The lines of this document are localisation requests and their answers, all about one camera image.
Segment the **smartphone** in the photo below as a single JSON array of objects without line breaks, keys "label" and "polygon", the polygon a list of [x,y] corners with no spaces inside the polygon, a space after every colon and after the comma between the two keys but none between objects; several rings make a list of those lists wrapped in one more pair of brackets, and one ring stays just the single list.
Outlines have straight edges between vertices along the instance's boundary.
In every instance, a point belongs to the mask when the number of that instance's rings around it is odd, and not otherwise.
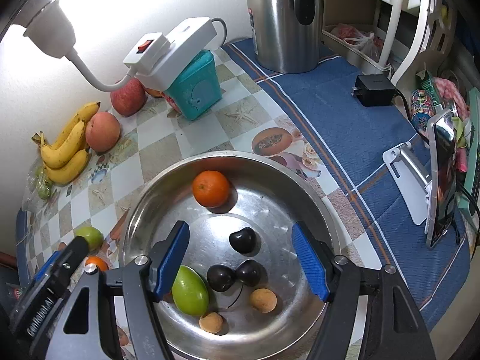
[{"label": "smartphone", "polygon": [[430,145],[431,191],[425,233],[432,248],[452,224],[457,186],[455,131],[452,111],[444,109],[429,119],[427,137]]}]

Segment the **checkered tablecloth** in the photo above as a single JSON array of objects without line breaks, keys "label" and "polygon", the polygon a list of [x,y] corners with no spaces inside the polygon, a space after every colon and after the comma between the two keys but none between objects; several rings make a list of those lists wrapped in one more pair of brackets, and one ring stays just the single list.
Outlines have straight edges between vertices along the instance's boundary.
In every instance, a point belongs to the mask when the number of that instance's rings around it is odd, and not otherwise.
[{"label": "checkered tablecloth", "polygon": [[[112,228],[130,207],[145,183],[159,172],[189,156],[214,150],[253,152],[253,141],[269,128],[291,135],[289,147],[274,159],[295,171],[317,191],[336,224],[342,254],[359,266],[379,269],[380,259],[350,201],[338,187],[320,157],[282,108],[222,49],[213,52],[223,97],[195,121],[172,111],[164,99],[148,98],[135,115],[125,118],[110,110],[122,126],[121,139],[108,153],[93,154],[83,173],[68,186],[56,188],[48,204],[28,214],[26,256],[30,275],[68,243],[76,228],[93,226],[106,237],[100,253],[118,267],[119,234]],[[81,270],[74,275],[78,280]],[[128,335],[121,299],[116,299],[119,327]],[[363,335],[366,299],[358,303],[358,317],[347,358],[358,356]],[[298,350],[306,357],[308,345]],[[131,359],[131,345],[122,347]]]}]

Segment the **metal screw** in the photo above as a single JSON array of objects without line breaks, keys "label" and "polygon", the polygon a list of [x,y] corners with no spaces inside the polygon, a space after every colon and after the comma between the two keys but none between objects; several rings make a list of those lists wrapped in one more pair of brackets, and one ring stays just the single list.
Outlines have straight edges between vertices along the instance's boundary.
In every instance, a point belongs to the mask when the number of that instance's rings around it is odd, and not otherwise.
[{"label": "metal screw", "polygon": [[333,260],[335,261],[335,264],[338,264],[339,266],[344,266],[346,263],[349,262],[348,258],[342,256],[341,254],[335,256]]},{"label": "metal screw", "polygon": [[148,257],[141,254],[135,259],[135,264],[137,264],[138,266],[143,266],[144,264],[147,263],[147,261],[148,261]]},{"label": "metal screw", "polygon": [[385,266],[385,272],[387,272],[388,274],[393,275],[396,271],[397,269],[393,265],[387,264]]},{"label": "metal screw", "polygon": [[97,266],[93,263],[87,264],[85,266],[85,272],[87,272],[87,275],[93,275],[97,271]]}]

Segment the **white lamp cord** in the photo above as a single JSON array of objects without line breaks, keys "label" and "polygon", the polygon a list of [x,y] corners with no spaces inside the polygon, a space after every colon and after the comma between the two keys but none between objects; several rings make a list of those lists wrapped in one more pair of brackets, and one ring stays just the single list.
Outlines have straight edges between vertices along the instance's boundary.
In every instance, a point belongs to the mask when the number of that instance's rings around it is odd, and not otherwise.
[{"label": "white lamp cord", "polygon": [[116,84],[113,85],[105,85],[104,83],[101,83],[97,77],[93,75],[93,73],[90,71],[90,69],[85,65],[85,63],[82,61],[82,59],[78,56],[77,51],[72,48],[66,55],[67,59],[72,62],[78,71],[82,74],[82,76],[85,77],[85,79],[95,88],[97,88],[99,91],[102,92],[113,92],[116,91],[117,89],[120,89],[122,86],[124,86],[130,79],[135,76],[135,73],[137,72],[136,69],[130,68],[127,72],[127,74]]}]

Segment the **stainless steel kettle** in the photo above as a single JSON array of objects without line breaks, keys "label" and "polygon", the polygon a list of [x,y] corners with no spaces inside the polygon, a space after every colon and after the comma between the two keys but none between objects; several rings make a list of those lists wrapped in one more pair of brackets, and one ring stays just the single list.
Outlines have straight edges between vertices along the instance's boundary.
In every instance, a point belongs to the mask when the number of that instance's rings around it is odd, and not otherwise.
[{"label": "stainless steel kettle", "polygon": [[258,62],[272,71],[301,73],[317,66],[323,0],[247,0]]}]

